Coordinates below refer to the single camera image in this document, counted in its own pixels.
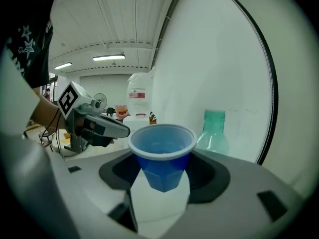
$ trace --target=ceiling beam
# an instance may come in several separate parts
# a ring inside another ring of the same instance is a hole
[[[168,9],[169,9],[169,6],[170,6],[171,2],[172,2],[172,0],[165,0],[164,3],[163,3],[163,6],[161,8],[161,11],[160,11],[158,25],[156,27],[155,34],[154,34],[154,39],[153,39],[153,47],[152,47],[152,52],[151,52],[151,59],[150,59],[150,62],[149,62],[149,71],[152,69],[153,58],[154,58],[154,55],[155,55],[156,46],[157,46],[158,41],[159,41],[161,28],[162,28],[163,23],[165,21],[165,17],[166,17],[166,14],[168,12]]]
[[[135,42],[135,41],[118,41],[118,42],[112,42],[112,43],[99,42],[99,43],[94,43],[90,45],[84,45],[74,50],[70,50],[67,53],[51,58],[49,60],[49,64],[53,66],[59,63],[65,63],[65,61],[71,56],[86,53],[86,52],[91,52],[91,51],[108,52],[109,50],[116,50],[116,49],[118,50],[119,49],[140,49],[140,50],[146,50],[151,52],[152,48],[153,47],[150,43],[142,43],[142,42]]]
[[[110,75],[110,74],[134,74],[139,72],[147,72],[147,68],[136,67],[111,67],[99,69],[87,69],[66,73],[67,77],[83,77],[93,75]]]

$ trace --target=star print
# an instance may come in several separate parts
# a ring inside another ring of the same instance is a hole
[[[23,53],[27,53],[26,58],[29,58],[29,55],[31,52],[34,52],[34,49],[32,48],[32,43],[33,43],[33,39],[28,43],[26,41],[24,41],[25,44],[25,49],[23,50]]]
[[[23,34],[21,37],[25,37],[29,41],[29,35],[32,33],[29,31],[29,25],[28,26],[23,26]]]

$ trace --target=ceiling light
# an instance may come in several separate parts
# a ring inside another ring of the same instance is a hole
[[[57,67],[55,67],[54,69],[61,69],[61,68],[63,68],[63,67],[67,67],[67,66],[71,66],[72,65],[72,63],[66,63],[66,64],[63,64],[63,65],[61,65],[61,66],[57,66]]]
[[[112,59],[125,59],[125,56],[123,54],[120,54],[120,55],[107,55],[107,56],[93,57],[94,61],[112,60]]]

